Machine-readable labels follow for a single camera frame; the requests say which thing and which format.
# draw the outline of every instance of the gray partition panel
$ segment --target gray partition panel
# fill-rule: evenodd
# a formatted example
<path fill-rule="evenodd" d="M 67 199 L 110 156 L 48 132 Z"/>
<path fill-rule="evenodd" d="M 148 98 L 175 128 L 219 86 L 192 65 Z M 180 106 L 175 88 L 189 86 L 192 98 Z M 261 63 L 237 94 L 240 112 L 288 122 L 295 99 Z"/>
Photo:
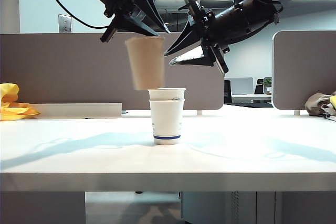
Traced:
<path fill-rule="evenodd" d="M 280 31 L 273 38 L 273 104 L 302 110 L 315 93 L 336 90 L 336 31 Z"/>
<path fill-rule="evenodd" d="M 165 48 L 180 33 L 165 37 Z M 107 44 L 101 34 L 1 35 L 1 83 L 17 83 L 19 100 L 28 103 L 122 102 L 124 110 L 149 109 L 148 92 L 133 89 L 125 40 L 134 33 L 117 33 Z M 166 87 L 186 87 L 185 109 L 222 107 L 224 79 L 216 67 L 169 66 Z"/>

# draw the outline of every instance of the yellow object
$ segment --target yellow object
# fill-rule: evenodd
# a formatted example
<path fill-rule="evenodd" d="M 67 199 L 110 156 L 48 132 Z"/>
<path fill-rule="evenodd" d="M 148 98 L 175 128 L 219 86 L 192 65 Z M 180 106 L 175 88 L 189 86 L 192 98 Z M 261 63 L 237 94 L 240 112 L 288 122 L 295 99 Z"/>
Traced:
<path fill-rule="evenodd" d="M 330 102 L 334 106 L 334 108 L 336 109 L 336 95 L 334 95 L 330 98 Z"/>
<path fill-rule="evenodd" d="M 10 121 L 38 115 L 39 112 L 29 103 L 15 102 L 18 99 L 19 87 L 13 83 L 1 83 L 1 121 Z"/>

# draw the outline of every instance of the white paper cup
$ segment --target white paper cup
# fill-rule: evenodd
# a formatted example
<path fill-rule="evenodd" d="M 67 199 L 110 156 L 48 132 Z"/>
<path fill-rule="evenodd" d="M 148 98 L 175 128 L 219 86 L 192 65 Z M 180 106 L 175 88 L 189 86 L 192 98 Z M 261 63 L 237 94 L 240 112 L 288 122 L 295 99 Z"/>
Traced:
<path fill-rule="evenodd" d="M 177 144 L 181 137 L 184 99 L 149 100 L 155 144 Z"/>
<path fill-rule="evenodd" d="M 163 37 L 133 37 L 125 41 L 133 85 L 137 90 L 164 87 Z"/>
<path fill-rule="evenodd" d="M 185 88 L 148 89 L 150 99 L 184 99 Z"/>

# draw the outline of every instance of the floor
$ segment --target floor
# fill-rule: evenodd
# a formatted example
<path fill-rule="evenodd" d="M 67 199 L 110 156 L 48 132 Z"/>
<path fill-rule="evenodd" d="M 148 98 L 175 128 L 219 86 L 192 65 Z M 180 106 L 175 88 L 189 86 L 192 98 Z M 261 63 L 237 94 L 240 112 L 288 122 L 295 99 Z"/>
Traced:
<path fill-rule="evenodd" d="M 86 224 L 184 224 L 178 192 L 87 192 Z"/>

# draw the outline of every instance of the potted plant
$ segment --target potted plant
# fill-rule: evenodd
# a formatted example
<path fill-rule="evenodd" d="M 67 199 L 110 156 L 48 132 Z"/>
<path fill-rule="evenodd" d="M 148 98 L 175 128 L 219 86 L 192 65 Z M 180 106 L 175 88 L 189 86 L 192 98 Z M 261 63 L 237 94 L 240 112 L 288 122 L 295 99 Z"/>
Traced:
<path fill-rule="evenodd" d="M 267 94 L 271 94 L 272 93 L 272 78 L 266 77 L 263 81 L 263 85 L 267 90 Z"/>

